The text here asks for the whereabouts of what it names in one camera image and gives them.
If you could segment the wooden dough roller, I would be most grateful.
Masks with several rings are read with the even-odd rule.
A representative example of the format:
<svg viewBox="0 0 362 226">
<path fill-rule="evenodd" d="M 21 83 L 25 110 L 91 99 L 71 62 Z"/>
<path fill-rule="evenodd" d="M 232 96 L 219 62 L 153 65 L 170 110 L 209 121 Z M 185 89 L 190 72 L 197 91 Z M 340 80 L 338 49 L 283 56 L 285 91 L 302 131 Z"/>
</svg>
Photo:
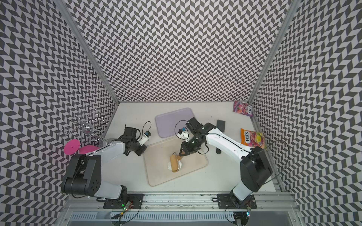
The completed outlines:
<svg viewBox="0 0 362 226">
<path fill-rule="evenodd" d="M 172 165 L 172 169 L 173 169 L 174 171 L 177 170 L 177 166 L 178 166 L 177 162 L 179 161 L 179 160 L 176 159 L 176 156 L 177 156 L 176 153 L 173 153 L 173 154 L 170 156 L 170 162 L 171 162 L 171 165 Z"/>
</svg>

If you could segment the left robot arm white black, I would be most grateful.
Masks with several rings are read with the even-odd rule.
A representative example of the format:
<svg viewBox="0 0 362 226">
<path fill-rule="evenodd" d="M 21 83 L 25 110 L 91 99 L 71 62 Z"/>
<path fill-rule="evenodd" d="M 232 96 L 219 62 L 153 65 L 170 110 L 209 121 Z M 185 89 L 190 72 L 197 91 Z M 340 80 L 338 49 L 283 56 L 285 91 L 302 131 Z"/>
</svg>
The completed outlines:
<svg viewBox="0 0 362 226">
<path fill-rule="evenodd" d="M 66 174 L 61 184 L 61 193 L 74 198 L 96 197 L 105 200 L 127 200 L 127 188 L 105 181 L 102 167 L 113 159 L 129 153 L 141 156 L 150 139 L 151 132 L 146 131 L 137 138 L 139 130 L 125 127 L 123 135 L 112 140 L 106 146 L 88 154 L 75 154 L 71 157 Z"/>
</svg>

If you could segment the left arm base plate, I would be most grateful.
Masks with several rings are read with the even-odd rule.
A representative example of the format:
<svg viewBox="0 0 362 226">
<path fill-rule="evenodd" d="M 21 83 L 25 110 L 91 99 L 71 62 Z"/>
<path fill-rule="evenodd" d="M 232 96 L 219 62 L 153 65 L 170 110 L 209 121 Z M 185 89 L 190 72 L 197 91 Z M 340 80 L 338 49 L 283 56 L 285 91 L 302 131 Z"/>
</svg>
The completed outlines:
<svg viewBox="0 0 362 226">
<path fill-rule="evenodd" d="M 131 202 L 130 208 L 133 210 L 139 210 L 142 206 L 144 194 L 128 194 L 125 197 L 119 199 L 106 199 L 103 205 L 103 209 L 121 210 L 126 207 L 128 202 Z"/>
</svg>

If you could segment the beige plastic tray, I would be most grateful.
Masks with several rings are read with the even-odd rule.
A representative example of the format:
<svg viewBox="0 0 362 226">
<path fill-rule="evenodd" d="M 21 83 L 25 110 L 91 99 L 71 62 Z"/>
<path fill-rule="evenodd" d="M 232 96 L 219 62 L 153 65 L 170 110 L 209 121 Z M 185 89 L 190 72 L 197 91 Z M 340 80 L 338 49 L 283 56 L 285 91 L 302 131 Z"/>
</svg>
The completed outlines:
<svg viewBox="0 0 362 226">
<path fill-rule="evenodd" d="M 207 158 L 198 153 L 180 156 L 181 144 L 182 140 L 171 138 L 147 147 L 142 155 L 150 186 L 161 185 L 208 165 Z"/>
</svg>

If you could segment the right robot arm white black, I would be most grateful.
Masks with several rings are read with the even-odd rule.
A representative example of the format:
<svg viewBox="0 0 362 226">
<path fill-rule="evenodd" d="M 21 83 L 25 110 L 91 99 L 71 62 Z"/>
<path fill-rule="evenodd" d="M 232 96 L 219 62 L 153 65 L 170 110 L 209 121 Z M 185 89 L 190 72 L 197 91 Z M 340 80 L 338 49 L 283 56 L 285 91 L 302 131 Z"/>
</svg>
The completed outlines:
<svg viewBox="0 0 362 226">
<path fill-rule="evenodd" d="M 214 146 L 239 164 L 240 181 L 230 193 L 234 201 L 246 201 L 267 183 L 272 175 L 272 167 L 264 149 L 238 143 L 215 125 L 201 124 L 194 117 L 184 122 L 184 127 L 181 128 L 178 124 L 174 127 L 176 137 L 183 140 L 178 157 L 198 153 L 202 145 L 206 148 Z"/>
</svg>

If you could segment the white dough ball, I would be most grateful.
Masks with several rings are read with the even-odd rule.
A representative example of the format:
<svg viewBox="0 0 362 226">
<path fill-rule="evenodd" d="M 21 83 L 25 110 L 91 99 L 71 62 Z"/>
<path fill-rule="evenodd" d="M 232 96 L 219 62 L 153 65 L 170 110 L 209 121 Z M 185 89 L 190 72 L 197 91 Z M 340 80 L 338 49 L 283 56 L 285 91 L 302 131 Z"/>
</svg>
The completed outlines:
<svg viewBox="0 0 362 226">
<path fill-rule="evenodd" d="M 172 171 L 172 172 L 178 172 L 178 171 L 181 169 L 181 167 L 182 167 L 182 162 L 181 162 L 181 161 L 178 161 L 177 164 L 178 164 L 177 170 L 174 171 L 174 170 L 172 169 L 171 162 L 169 161 L 169 162 L 168 162 L 168 169 L 169 169 L 170 171 Z"/>
</svg>

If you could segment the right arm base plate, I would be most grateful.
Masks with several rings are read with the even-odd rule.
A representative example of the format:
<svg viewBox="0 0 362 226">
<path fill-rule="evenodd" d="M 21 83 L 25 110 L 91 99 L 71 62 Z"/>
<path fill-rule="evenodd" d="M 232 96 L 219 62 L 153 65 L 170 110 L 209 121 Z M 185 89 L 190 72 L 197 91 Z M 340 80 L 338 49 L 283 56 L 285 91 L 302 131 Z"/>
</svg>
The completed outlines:
<svg viewBox="0 0 362 226">
<path fill-rule="evenodd" d="M 257 208 L 254 195 L 247 196 L 244 200 L 239 200 L 233 193 L 220 193 L 216 195 L 219 209 L 244 209 L 252 210 Z"/>
</svg>

